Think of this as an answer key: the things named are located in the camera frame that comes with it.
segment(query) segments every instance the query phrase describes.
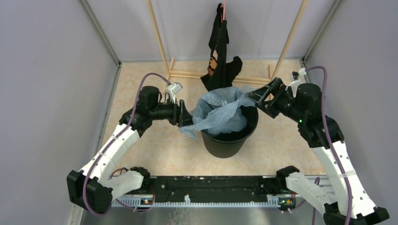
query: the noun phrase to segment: gray floor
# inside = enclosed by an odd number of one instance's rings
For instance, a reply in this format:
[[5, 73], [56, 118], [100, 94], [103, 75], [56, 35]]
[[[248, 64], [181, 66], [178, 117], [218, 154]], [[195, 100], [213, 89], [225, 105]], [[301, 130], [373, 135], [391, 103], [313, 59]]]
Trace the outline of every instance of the gray floor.
[[[309, 225], [313, 208], [305, 203], [292, 214], [265, 208], [154, 208], [144, 213], [112, 208], [104, 217], [85, 212], [81, 225]], [[325, 224], [316, 213], [317, 225]]]

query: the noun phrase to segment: hanging cloth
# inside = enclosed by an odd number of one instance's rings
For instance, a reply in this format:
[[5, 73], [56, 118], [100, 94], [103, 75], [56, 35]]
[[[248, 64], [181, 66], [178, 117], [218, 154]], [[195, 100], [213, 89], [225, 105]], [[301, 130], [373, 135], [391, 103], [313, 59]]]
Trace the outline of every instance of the hanging cloth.
[[235, 56], [232, 62], [226, 63], [229, 42], [227, 21], [223, 19], [223, 5], [220, 3], [217, 6], [217, 15], [209, 40], [211, 54], [207, 67], [208, 74], [200, 78], [208, 91], [231, 87], [232, 81], [242, 69], [243, 63], [238, 56]]

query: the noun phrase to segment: blue plastic bag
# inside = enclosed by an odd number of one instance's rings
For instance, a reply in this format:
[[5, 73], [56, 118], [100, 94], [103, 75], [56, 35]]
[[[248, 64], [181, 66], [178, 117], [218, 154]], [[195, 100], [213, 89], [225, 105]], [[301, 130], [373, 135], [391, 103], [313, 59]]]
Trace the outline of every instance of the blue plastic bag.
[[214, 136], [243, 130], [247, 119], [239, 107], [255, 106], [253, 101], [245, 97], [245, 93], [236, 87], [209, 91], [190, 112], [193, 125], [181, 127], [180, 132], [194, 138], [194, 130], [206, 130], [206, 133]]

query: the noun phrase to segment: wooden frame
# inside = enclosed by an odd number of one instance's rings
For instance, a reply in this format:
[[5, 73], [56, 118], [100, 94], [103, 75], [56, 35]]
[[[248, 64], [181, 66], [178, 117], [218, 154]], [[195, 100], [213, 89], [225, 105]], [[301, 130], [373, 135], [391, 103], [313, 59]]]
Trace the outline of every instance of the wooden frame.
[[[155, 34], [158, 40], [158, 45], [159, 45], [159, 50], [161, 52], [161, 57], [166, 69], [166, 78], [169, 79], [171, 77], [176, 77], [176, 78], [191, 78], [191, 79], [199, 79], [201, 76], [204, 76], [205, 74], [202, 73], [195, 73], [195, 72], [189, 72], [189, 71], [176, 71], [173, 70], [173, 64], [174, 64], [174, 57], [171, 58], [171, 62], [170, 65], [167, 62], [166, 59], [166, 54], [164, 52], [164, 48], [163, 48], [163, 44], [161, 41], [161, 36], [159, 33], [159, 28], [158, 28], [158, 24], [156, 22], [156, 17], [155, 17], [155, 13], [153, 12], [153, 7], [152, 7], [152, 2], [151, 0], [146, 0], [146, 3], [148, 5], [148, 10], [149, 10], [149, 14], [151, 16], [151, 20], [152, 20], [152, 24], [153, 24], [153, 29], [155, 30]], [[300, 22], [301, 16], [304, 13], [304, 10], [306, 8], [308, 4], [308, 0], [302, 0], [300, 8], [297, 12], [296, 18], [293, 22], [293, 25], [291, 27], [291, 30], [289, 32], [289, 35], [286, 39], [285, 45], [283, 46], [282, 52], [281, 52], [281, 56], [278, 59], [278, 62], [275, 66], [275, 69], [273, 67], [273, 65], [268, 65], [268, 78], [261, 78], [261, 77], [240, 77], [237, 76], [234, 79], [234, 82], [239, 82], [239, 83], [252, 83], [252, 84], [263, 84], [266, 85], [268, 84], [277, 74], [282, 61], [285, 58], [285, 54], [289, 48], [289, 45], [291, 43], [291, 40], [293, 39], [294, 33], [296, 32], [297, 26]]]

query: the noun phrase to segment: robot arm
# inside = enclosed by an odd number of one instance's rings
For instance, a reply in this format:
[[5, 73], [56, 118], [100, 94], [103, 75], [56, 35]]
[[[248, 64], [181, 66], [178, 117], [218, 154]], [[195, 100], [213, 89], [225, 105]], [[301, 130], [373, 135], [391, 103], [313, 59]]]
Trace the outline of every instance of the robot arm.
[[[274, 98], [266, 101], [270, 94]], [[334, 119], [326, 117], [334, 149], [346, 171], [345, 174], [340, 172], [323, 129], [321, 89], [317, 85], [297, 80], [292, 86], [286, 86], [280, 78], [275, 78], [268, 85], [246, 93], [246, 96], [270, 117], [275, 118], [282, 113], [298, 123], [300, 135], [320, 159], [336, 194], [326, 193], [294, 166], [279, 170], [276, 176], [284, 188], [298, 193], [313, 205], [324, 216], [326, 224], [344, 224], [346, 216], [353, 223], [362, 220], [363, 224], [376, 224], [389, 218], [387, 210], [377, 207], [367, 195], [348, 157], [344, 136], [338, 124]], [[348, 192], [345, 177], [352, 187], [350, 215], [347, 215]]]
[[[71, 171], [68, 174], [68, 191], [72, 203], [87, 209], [83, 201], [83, 182], [89, 169], [100, 155], [99, 161], [89, 175], [86, 188], [87, 201], [96, 213], [105, 213], [114, 199], [129, 191], [145, 188], [148, 185], [146, 180], [150, 179], [150, 173], [141, 167], [133, 167], [121, 176], [110, 178], [119, 160], [152, 125], [153, 120], [168, 120], [170, 124], [179, 127], [192, 124], [192, 116], [186, 110], [184, 101], [180, 100], [179, 105], [176, 103], [175, 94], [181, 88], [182, 86], [179, 83], [169, 85], [166, 89], [168, 99], [164, 103], [159, 102], [158, 88], [153, 86], [142, 88], [131, 125], [119, 137], [116, 137], [126, 128], [132, 109], [123, 114], [112, 136], [96, 156], [79, 172]], [[102, 150], [111, 141], [113, 143], [105, 153], [102, 153]]]

